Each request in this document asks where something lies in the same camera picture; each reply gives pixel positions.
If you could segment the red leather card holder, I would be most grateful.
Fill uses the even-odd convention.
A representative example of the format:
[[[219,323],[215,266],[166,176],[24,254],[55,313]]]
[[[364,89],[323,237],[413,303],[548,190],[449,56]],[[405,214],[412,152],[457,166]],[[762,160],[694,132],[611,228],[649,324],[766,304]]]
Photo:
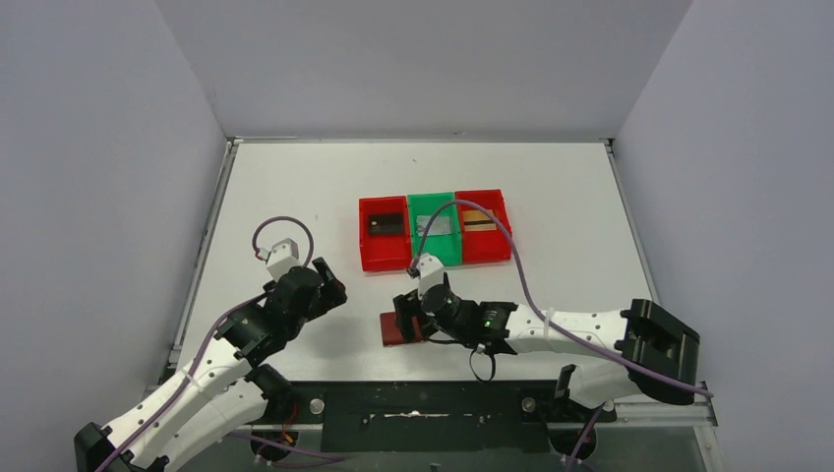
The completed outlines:
[[[400,330],[399,325],[397,323],[397,314],[395,312],[381,313],[380,327],[382,346],[385,348],[389,348],[405,344],[422,343],[426,341],[420,329],[418,320],[416,318],[412,318],[411,321],[406,324],[406,326],[411,328],[410,333],[412,334],[412,337],[409,339],[406,339],[404,337],[404,334]]]

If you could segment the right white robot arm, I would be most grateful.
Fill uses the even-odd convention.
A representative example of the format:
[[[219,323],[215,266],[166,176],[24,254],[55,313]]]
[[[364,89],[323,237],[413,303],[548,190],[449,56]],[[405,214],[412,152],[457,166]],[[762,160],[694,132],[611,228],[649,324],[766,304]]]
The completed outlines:
[[[671,405],[709,396],[696,380],[700,336],[659,304],[634,299],[609,312],[541,312],[512,302],[465,300],[445,285],[392,300],[403,341],[440,332],[445,342],[489,359],[553,352],[596,359],[562,368],[555,410],[575,420],[589,409],[642,393]]]

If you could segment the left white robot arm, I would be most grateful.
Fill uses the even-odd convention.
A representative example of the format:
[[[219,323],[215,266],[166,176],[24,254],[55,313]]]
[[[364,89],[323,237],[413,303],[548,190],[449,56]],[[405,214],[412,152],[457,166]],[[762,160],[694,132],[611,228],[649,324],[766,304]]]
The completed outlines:
[[[322,258],[276,270],[262,294],[215,321],[195,357],[143,401],[75,434],[78,470],[176,471],[233,430],[288,412],[291,385],[266,360],[347,294]]]

